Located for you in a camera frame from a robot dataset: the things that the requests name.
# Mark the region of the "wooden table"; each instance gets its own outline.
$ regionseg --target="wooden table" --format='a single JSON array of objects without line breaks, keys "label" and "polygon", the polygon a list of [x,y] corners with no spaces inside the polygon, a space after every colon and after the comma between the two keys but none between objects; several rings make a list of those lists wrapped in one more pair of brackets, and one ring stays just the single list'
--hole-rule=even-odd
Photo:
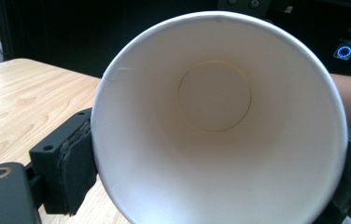
[{"label": "wooden table", "polygon": [[[91,107],[100,79],[27,59],[0,63],[0,163],[27,164],[28,151],[76,112]],[[43,223],[129,223],[100,179],[74,217],[47,215]]]}]

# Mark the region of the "wood grain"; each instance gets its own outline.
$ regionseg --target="wood grain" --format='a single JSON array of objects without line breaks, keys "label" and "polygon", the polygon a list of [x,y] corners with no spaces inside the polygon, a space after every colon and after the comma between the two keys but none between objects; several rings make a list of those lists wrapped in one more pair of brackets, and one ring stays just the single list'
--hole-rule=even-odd
[{"label": "wood grain", "polygon": [[[0,63],[0,163],[27,164],[28,151],[78,111],[91,107],[100,79],[27,59]],[[43,223],[129,223],[100,179],[74,217],[47,215]]]}]

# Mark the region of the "white paper cup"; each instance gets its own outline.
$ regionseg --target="white paper cup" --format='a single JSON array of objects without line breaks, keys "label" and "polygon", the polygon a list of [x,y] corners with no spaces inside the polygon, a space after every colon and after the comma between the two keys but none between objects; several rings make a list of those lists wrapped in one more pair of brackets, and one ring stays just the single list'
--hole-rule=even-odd
[{"label": "white paper cup", "polygon": [[342,102],[300,41],[200,12],[135,38],[108,66],[91,131],[111,200],[132,223],[309,223],[344,166]]}]

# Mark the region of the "blue light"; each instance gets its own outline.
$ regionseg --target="blue light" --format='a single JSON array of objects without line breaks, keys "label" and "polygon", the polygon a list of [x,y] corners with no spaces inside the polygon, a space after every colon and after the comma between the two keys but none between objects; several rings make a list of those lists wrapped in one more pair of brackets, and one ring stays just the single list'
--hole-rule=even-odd
[{"label": "blue light", "polygon": [[348,46],[343,46],[338,48],[337,55],[340,58],[347,58],[351,55],[351,48]]}]

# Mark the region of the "metal screw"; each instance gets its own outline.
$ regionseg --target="metal screw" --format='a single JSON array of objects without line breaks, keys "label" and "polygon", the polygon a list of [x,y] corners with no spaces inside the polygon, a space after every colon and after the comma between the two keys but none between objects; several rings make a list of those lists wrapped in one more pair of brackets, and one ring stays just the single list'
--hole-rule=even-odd
[{"label": "metal screw", "polygon": [[260,6],[260,1],[258,1],[258,0],[251,0],[249,5],[252,8],[257,8],[257,7]]}]

